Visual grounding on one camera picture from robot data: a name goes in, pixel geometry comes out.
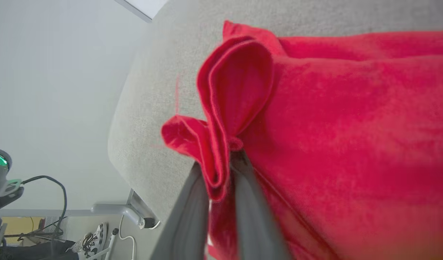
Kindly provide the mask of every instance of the red fabric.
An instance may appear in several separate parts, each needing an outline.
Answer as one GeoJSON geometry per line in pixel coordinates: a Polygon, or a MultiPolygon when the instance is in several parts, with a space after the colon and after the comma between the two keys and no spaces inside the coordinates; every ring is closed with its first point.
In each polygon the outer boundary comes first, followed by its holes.
{"type": "Polygon", "coordinates": [[[229,152],[245,149],[297,259],[443,259],[443,31],[277,38],[226,22],[166,145],[203,168],[236,259],[229,152]]]}

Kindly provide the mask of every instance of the gray textured surface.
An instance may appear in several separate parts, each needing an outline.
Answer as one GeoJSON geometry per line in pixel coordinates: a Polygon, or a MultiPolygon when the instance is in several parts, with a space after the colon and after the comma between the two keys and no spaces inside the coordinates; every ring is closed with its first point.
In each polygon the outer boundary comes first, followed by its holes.
{"type": "Polygon", "coordinates": [[[147,26],[114,116],[109,157],[165,221],[192,160],[165,148],[160,127],[175,113],[204,118],[195,87],[200,65],[222,39],[223,21],[277,36],[443,30],[443,0],[171,0],[147,26]]]}

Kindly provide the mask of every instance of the red cloth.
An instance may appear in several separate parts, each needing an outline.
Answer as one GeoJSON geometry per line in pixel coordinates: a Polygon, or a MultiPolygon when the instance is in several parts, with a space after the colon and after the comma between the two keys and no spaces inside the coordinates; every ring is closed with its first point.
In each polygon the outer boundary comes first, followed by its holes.
{"type": "Polygon", "coordinates": [[[443,259],[443,31],[277,38],[226,22],[166,145],[203,168],[209,232],[237,258],[244,148],[297,259],[443,259]]]}

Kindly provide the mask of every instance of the floor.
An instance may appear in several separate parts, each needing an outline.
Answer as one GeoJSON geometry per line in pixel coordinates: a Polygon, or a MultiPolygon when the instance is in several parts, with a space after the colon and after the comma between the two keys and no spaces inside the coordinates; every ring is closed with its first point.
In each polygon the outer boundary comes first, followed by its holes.
{"type": "MultiPolygon", "coordinates": [[[[91,216],[91,217],[68,217],[66,222],[61,226],[65,233],[63,239],[77,241],[81,239],[85,233],[94,232],[98,225],[102,222],[108,222],[108,240],[109,245],[110,235],[114,228],[119,228],[120,215],[107,215],[107,216],[91,216]]],[[[126,237],[131,235],[136,240],[136,257],[135,260],[147,260],[152,254],[152,250],[157,243],[157,239],[162,232],[162,227],[159,226],[154,230],[139,229],[134,225],[127,217],[124,217],[122,223],[121,235],[126,237]]],[[[115,245],[113,247],[111,260],[130,260],[132,256],[132,240],[120,240],[116,238],[115,245]]]]}

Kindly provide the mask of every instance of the shoelace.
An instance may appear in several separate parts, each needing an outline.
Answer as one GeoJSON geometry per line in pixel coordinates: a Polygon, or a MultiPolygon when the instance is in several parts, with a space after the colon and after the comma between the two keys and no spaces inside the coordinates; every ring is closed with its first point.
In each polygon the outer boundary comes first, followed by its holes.
{"type": "Polygon", "coordinates": [[[95,239],[98,239],[98,237],[96,235],[91,234],[91,233],[88,234],[84,238],[83,243],[82,243],[82,247],[83,247],[83,250],[85,251],[85,255],[87,255],[87,253],[91,251],[91,247],[95,245],[95,241],[94,241],[95,239]]]}

